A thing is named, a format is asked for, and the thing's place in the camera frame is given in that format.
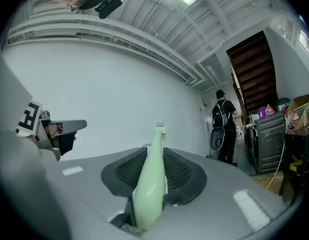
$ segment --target white ceiling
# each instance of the white ceiling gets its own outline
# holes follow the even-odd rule
[[[201,91],[229,79],[214,55],[226,38],[278,8],[273,0],[123,0],[107,19],[71,12],[50,0],[28,0],[15,14],[9,45],[46,40],[101,43],[161,63]]]

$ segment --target wooden staircase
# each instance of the wooden staircase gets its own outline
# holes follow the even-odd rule
[[[278,98],[272,54],[264,32],[227,50],[248,115]]]

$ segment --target black pants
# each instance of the black pants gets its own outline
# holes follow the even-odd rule
[[[225,133],[222,147],[220,149],[219,160],[231,164],[233,162],[235,144],[236,144],[236,131],[228,131]]]

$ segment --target floor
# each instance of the floor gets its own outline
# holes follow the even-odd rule
[[[238,163],[238,168],[244,173],[250,176],[257,174],[252,156],[247,155],[246,144],[243,137],[237,137],[237,140],[235,141],[233,162]]]
[[[251,155],[247,154],[245,140],[242,137],[237,137],[237,140],[235,141],[233,161],[238,163],[237,167],[240,170],[252,176],[254,180],[256,180],[260,185],[264,186],[265,188],[269,185],[275,175],[274,171],[257,175],[253,164],[253,158]],[[283,172],[278,171],[275,175],[275,178],[269,185],[268,189],[273,193],[278,194],[281,183],[283,181],[283,177]]]

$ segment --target white wall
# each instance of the white wall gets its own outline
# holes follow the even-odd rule
[[[74,42],[17,45],[5,57],[53,120],[87,120],[63,160],[151,143],[158,119],[166,125],[164,147],[208,153],[199,93],[151,60]]]
[[[264,33],[272,53],[278,97],[293,99],[309,94],[309,71],[305,65],[309,64],[309,58],[303,61],[289,42],[273,29],[267,28]]]

